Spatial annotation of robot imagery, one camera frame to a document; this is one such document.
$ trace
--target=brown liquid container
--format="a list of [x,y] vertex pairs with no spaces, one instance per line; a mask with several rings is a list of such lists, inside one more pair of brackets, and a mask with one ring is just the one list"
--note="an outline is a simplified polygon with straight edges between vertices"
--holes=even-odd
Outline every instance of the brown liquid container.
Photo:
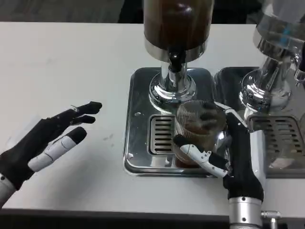
[[144,0],[144,34],[160,49],[185,50],[209,36],[214,0]]

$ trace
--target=white countertop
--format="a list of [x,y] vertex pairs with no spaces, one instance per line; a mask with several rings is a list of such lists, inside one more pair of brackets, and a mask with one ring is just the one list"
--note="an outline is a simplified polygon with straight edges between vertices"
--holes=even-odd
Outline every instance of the white countertop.
[[[212,25],[208,48],[190,67],[212,74],[258,66],[254,25]],[[10,209],[228,215],[227,191],[216,178],[135,177],[123,167],[132,73],[156,67],[143,25],[0,23],[0,146],[35,114],[100,101],[86,139],[35,174],[4,206]],[[264,209],[305,217],[305,181],[269,179]]]

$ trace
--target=metal grate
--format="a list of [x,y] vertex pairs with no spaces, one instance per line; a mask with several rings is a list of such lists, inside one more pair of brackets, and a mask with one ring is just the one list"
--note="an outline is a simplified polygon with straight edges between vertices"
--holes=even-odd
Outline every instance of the metal grate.
[[153,154],[172,154],[174,116],[153,116],[151,118],[150,150]]
[[253,130],[261,129],[266,136],[267,154],[278,155],[288,149],[291,156],[305,156],[304,142],[297,121],[290,116],[251,116]]

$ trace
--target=robotic hand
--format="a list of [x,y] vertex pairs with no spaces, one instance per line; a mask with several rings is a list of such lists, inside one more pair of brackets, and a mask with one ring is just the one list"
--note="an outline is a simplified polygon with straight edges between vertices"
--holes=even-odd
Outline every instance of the robotic hand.
[[227,130],[232,137],[231,165],[212,151],[192,144],[182,135],[174,143],[202,168],[223,180],[228,190],[230,228],[262,227],[261,205],[264,200],[264,133],[250,133],[246,123],[232,108],[215,102],[226,113]]
[[70,125],[94,123],[95,118],[86,114],[97,114],[101,107],[101,103],[90,102],[51,118],[32,121],[24,132],[11,138],[8,149],[0,155],[0,208],[20,189],[24,181],[75,147],[86,137],[87,132],[77,127],[56,141],[51,141]]

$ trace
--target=black rubber grip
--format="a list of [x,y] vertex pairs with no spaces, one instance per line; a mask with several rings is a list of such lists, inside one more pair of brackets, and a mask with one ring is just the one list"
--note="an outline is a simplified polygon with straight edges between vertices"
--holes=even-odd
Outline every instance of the black rubber grip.
[[250,133],[234,114],[228,113],[226,118],[232,137],[233,168],[233,177],[224,179],[224,187],[229,190],[228,198],[251,197],[263,201],[263,187],[252,170]]
[[224,159],[223,157],[213,152],[211,152],[211,155],[209,157],[209,163],[217,168],[228,170],[226,167],[228,160]]

